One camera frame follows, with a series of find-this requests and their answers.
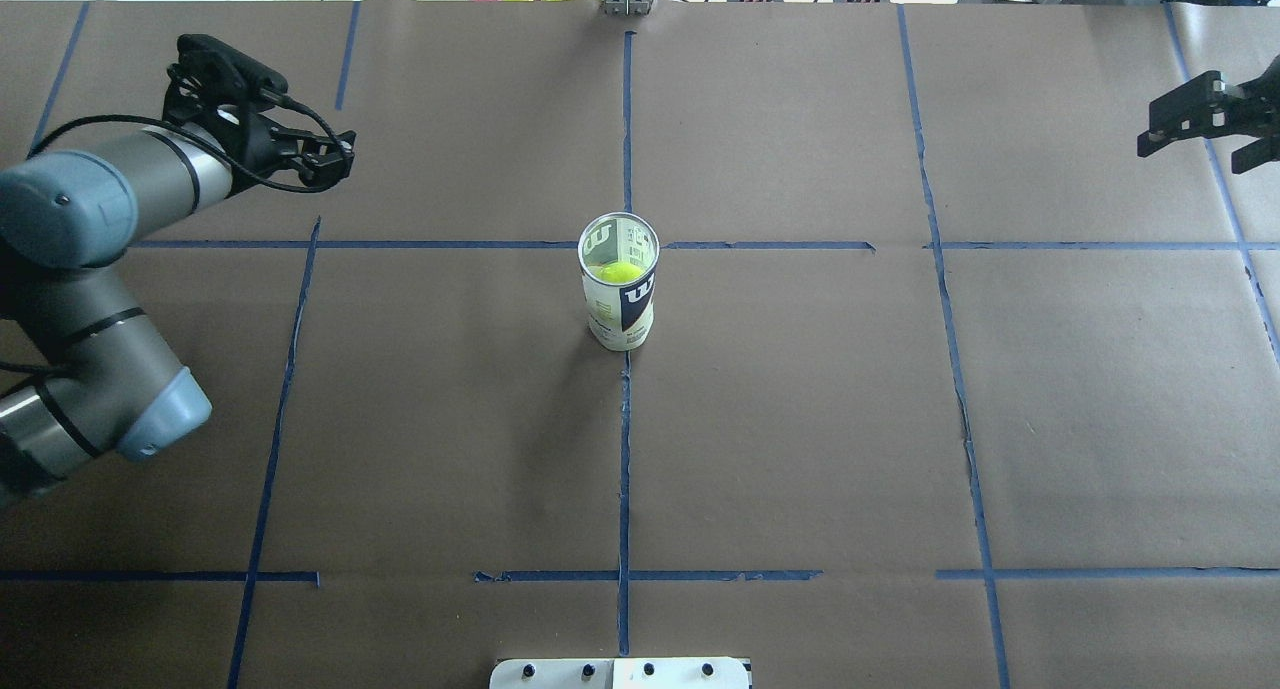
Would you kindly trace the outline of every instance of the vertical blue tape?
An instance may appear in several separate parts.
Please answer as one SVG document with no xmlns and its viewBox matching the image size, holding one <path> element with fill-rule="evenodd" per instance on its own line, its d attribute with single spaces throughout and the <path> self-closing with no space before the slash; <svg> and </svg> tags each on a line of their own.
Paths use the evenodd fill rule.
<svg viewBox="0 0 1280 689">
<path fill-rule="evenodd" d="M 31 147 L 36 149 L 40 140 L 45 137 L 49 127 L 49 118 L 54 114 L 54 104 L 58 101 L 58 92 L 63 88 L 63 79 L 67 78 L 67 68 L 72 64 L 72 55 L 76 54 L 76 45 L 79 42 L 81 29 L 84 28 L 84 18 L 88 15 L 88 3 L 81 3 L 79 15 L 76 18 L 76 27 L 67 40 L 67 51 L 63 53 L 63 63 L 58 65 L 58 74 L 54 76 L 54 85 L 49 87 L 49 99 L 45 100 L 45 111 L 40 114 L 40 123 L 36 124 L 36 136 L 31 138 Z"/>
<path fill-rule="evenodd" d="M 631 352 L 622 357 L 622 466 L 618 482 L 618 656 L 631 653 Z"/>
<path fill-rule="evenodd" d="M 1169 37 L 1174 42 L 1174 56 L 1178 59 L 1178 70 L 1183 77 L 1183 82 L 1189 82 L 1192 77 L 1187 69 L 1183 38 L 1179 37 L 1178 22 L 1169 4 L 1165 4 L 1165 22 L 1169 24 Z M 1244 241 L 1244 231 L 1240 228 L 1240 216 L 1235 211 L 1235 201 L 1231 200 L 1231 192 L 1226 188 L 1226 178 L 1222 177 L 1222 165 L 1217 161 L 1217 150 L 1213 149 L 1213 142 L 1208 140 L 1202 141 L 1204 142 L 1204 151 L 1208 154 L 1210 170 L 1213 173 L 1213 181 L 1217 183 L 1217 193 L 1222 197 L 1226 218 L 1231 223 L 1235 245 L 1239 247 L 1240 259 L 1244 261 L 1244 273 L 1248 275 L 1249 288 L 1253 291 L 1253 304 L 1258 305 L 1258 314 L 1262 316 L 1262 328 L 1266 329 L 1267 342 L 1271 343 L 1271 357 L 1280 365 L 1280 337 L 1276 336 L 1276 324 L 1271 315 L 1271 307 L 1267 305 L 1266 293 L 1262 292 L 1262 284 L 1258 283 L 1258 270 L 1253 266 L 1253 255 L 1249 254 L 1248 243 Z"/>
<path fill-rule="evenodd" d="M 929 234 L 932 237 L 933 264 L 938 274 L 938 295 L 942 298 L 942 323 L 947 330 L 947 351 L 951 355 L 951 378 L 955 382 L 956 400 L 960 402 L 960 419 L 964 428 L 964 450 L 969 460 L 969 496 L 973 498 L 974 524 L 978 529 L 978 551 L 982 555 L 983 584 L 987 589 L 987 611 L 991 619 L 991 642 L 996 652 L 996 671 L 1001 689 L 1009 689 L 1009 662 L 1005 658 L 1005 630 L 1000 621 L 1000 599 L 996 596 L 996 575 L 991 562 L 991 543 L 987 538 L 987 512 L 982 503 L 982 484 L 978 480 L 978 457 L 973 447 L 973 429 L 969 423 L 969 398 L 965 393 L 964 370 L 960 368 L 960 343 L 956 342 L 955 319 L 951 312 L 951 293 L 947 292 L 947 272 L 942 256 L 942 233 L 938 229 L 938 213 L 933 201 L 933 188 L 924 164 L 924 128 L 920 123 L 920 101 L 915 91 L 915 68 L 911 64 L 911 42 L 906 29 L 906 12 L 897 6 L 897 26 L 902 42 L 902 64 L 906 68 L 906 91 L 911 100 L 911 123 L 915 129 L 915 154 L 920 163 L 920 186 L 924 201 L 929 207 Z"/>
<path fill-rule="evenodd" d="M 253 610 L 253 590 L 257 585 L 259 565 L 262 560 L 262 538 L 266 535 L 266 517 L 271 510 L 271 488 L 275 484 L 275 466 L 280 460 L 280 441 L 284 438 L 284 414 L 289 405 L 289 391 L 293 388 L 293 370 L 298 360 L 298 334 L 302 330 L 302 314 L 307 306 L 307 293 L 311 291 L 311 270 L 315 268 L 317 242 L 320 241 L 320 219 L 311 228 L 311 245 L 307 247 L 307 264 L 302 270 L 302 288 L 298 289 L 298 306 L 293 311 L 293 333 L 289 336 L 289 355 L 284 361 L 284 379 L 280 382 L 280 402 L 275 407 L 275 429 L 271 433 L 271 452 L 266 460 L 266 479 L 262 480 L 262 501 L 257 507 L 257 525 L 253 530 L 253 548 L 248 558 L 248 574 L 244 578 L 244 594 L 241 599 L 241 617 L 236 629 L 236 647 L 232 649 L 232 667 L 227 676 L 227 688 L 239 685 L 239 669 L 244 657 L 244 639 L 248 635 L 250 615 Z"/>
<path fill-rule="evenodd" d="M 342 104 L 347 100 L 347 74 L 351 73 L 351 55 L 356 51 L 356 28 L 360 26 L 360 3 L 351 3 L 351 22 L 347 24 L 347 51 L 342 55 L 342 74 L 338 77 L 338 96 L 334 97 L 333 106 L 342 111 Z"/>
<path fill-rule="evenodd" d="M 627 32 L 622 45 L 622 206 L 627 214 L 635 214 L 631 205 L 631 38 L 635 32 Z"/>
</svg>

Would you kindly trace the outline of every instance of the can rim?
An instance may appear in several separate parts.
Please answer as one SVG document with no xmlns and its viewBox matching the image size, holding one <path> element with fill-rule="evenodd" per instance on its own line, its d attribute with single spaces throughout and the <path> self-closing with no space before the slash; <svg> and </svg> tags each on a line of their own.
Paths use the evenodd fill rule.
<svg viewBox="0 0 1280 689">
<path fill-rule="evenodd" d="M 588 270 L 586 259 L 582 256 L 582 243 L 586 241 L 586 234 L 590 234 L 591 229 L 595 229 L 595 227 L 599 225 L 600 222 L 613 216 L 620 216 L 640 223 L 645 228 L 645 231 L 649 232 L 649 236 L 653 237 L 653 264 L 649 265 L 649 268 L 644 270 L 644 274 L 641 274 L 640 278 L 634 282 L 605 282 L 604 279 L 600 279 L 599 277 L 591 274 Z M 595 219 L 588 222 L 586 228 L 582 229 L 582 233 L 577 238 L 577 265 L 580 265 L 580 268 L 582 269 L 582 275 L 590 277 L 593 282 L 604 287 L 630 287 L 631 284 L 639 284 L 644 282 L 645 278 L 648 278 L 649 274 L 658 268 L 658 256 L 660 254 L 662 254 L 662 242 L 658 241 L 658 233 L 653 231 L 653 224 L 649 224 L 639 214 L 632 214 L 631 211 L 611 211 L 608 214 L 602 214 Z"/>
</svg>

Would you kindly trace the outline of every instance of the tennis ball can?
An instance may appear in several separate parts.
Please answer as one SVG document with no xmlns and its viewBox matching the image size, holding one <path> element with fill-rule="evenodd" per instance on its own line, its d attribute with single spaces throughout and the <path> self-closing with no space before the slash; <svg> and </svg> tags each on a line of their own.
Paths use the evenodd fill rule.
<svg viewBox="0 0 1280 689">
<path fill-rule="evenodd" d="M 577 241 L 586 295 L 586 325 L 604 348 L 625 352 L 644 343 L 653 327 L 658 234 L 634 214 L 594 219 Z"/>
</svg>

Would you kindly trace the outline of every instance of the blue joint cap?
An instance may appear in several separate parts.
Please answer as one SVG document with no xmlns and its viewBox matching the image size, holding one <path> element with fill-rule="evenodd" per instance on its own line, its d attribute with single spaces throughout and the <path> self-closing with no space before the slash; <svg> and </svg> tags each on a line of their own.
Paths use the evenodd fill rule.
<svg viewBox="0 0 1280 689">
<path fill-rule="evenodd" d="M 105 264 L 137 228 L 133 187 L 91 152 L 42 152 L 0 172 L 0 237 L 40 266 Z"/>
<path fill-rule="evenodd" d="M 209 420 L 214 405 L 187 366 L 169 382 L 142 416 L 129 426 L 115 451 L 129 461 L 152 457 Z"/>
</svg>

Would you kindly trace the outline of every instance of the can label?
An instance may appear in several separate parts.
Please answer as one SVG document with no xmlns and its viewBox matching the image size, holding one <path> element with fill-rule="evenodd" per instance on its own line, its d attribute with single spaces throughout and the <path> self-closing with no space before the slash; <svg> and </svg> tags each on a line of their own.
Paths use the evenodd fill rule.
<svg viewBox="0 0 1280 689">
<path fill-rule="evenodd" d="M 608 350 L 634 350 L 653 325 L 658 237 L 634 214 L 605 214 L 577 243 L 588 325 Z"/>
</svg>

